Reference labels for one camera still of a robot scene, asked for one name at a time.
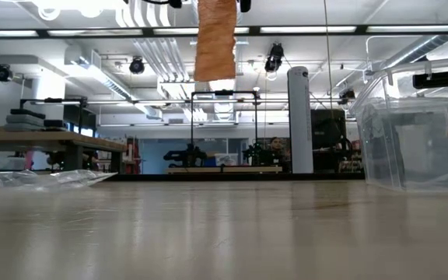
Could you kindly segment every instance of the wooden table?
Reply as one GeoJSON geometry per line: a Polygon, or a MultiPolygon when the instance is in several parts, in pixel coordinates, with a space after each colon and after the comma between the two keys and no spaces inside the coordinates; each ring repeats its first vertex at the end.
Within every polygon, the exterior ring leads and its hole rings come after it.
{"type": "Polygon", "coordinates": [[[104,139],[79,135],[70,131],[0,131],[0,152],[63,151],[66,153],[65,170],[82,169],[84,150],[111,152],[112,172],[118,172],[126,146],[104,139]]]}
{"type": "Polygon", "coordinates": [[[280,173],[280,166],[224,166],[224,167],[171,167],[168,174],[175,173],[280,173]]]}

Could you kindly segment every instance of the hanging orange object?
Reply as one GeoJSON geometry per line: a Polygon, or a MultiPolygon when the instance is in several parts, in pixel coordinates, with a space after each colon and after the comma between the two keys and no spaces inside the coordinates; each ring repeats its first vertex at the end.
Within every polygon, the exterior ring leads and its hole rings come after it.
{"type": "Polygon", "coordinates": [[[194,80],[236,78],[233,48],[236,0],[199,0],[200,26],[194,80]]]}

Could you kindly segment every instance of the black spotlight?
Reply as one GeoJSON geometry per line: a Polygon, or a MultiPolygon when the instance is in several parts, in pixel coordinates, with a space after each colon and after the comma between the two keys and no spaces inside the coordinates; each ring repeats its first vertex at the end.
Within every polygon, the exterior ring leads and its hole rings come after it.
{"type": "Polygon", "coordinates": [[[252,0],[238,0],[240,3],[240,11],[241,12],[248,12],[250,11],[250,8],[252,6],[252,0]]]}
{"type": "Polygon", "coordinates": [[[181,0],[169,0],[169,5],[174,9],[181,9],[183,2],[181,0]]]}
{"type": "Polygon", "coordinates": [[[129,66],[132,74],[142,74],[145,71],[145,65],[142,58],[133,58],[131,66],[129,66]]]}
{"type": "Polygon", "coordinates": [[[9,65],[0,65],[0,82],[11,82],[13,80],[13,72],[9,69],[9,65]]]}
{"type": "Polygon", "coordinates": [[[265,71],[269,73],[273,73],[278,71],[279,67],[282,64],[281,59],[285,56],[285,52],[283,51],[283,47],[280,43],[274,43],[272,45],[271,52],[269,53],[269,57],[267,62],[265,62],[265,71]]]}

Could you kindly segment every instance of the table surface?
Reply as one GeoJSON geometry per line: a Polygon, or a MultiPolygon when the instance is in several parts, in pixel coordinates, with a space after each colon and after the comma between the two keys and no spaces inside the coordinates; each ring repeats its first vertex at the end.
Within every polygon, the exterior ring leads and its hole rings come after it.
{"type": "Polygon", "coordinates": [[[0,131],[0,151],[29,149],[59,150],[63,149],[63,145],[60,143],[63,141],[112,152],[123,152],[126,149],[126,145],[123,144],[101,138],[79,135],[70,131],[0,131]]]}
{"type": "Polygon", "coordinates": [[[0,279],[448,279],[448,194],[363,181],[0,192],[0,279]]]}
{"type": "MultiPolygon", "coordinates": [[[[277,173],[280,166],[225,166],[223,173],[277,173]]],[[[170,167],[167,173],[221,173],[221,167],[170,167]]]]}

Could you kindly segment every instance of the clear plastic container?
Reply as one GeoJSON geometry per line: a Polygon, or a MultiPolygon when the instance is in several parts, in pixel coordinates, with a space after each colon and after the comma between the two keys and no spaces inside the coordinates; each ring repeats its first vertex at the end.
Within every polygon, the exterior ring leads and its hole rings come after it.
{"type": "Polygon", "coordinates": [[[438,72],[448,59],[377,72],[352,104],[369,184],[448,191],[448,87],[413,86],[413,75],[438,72]]]}

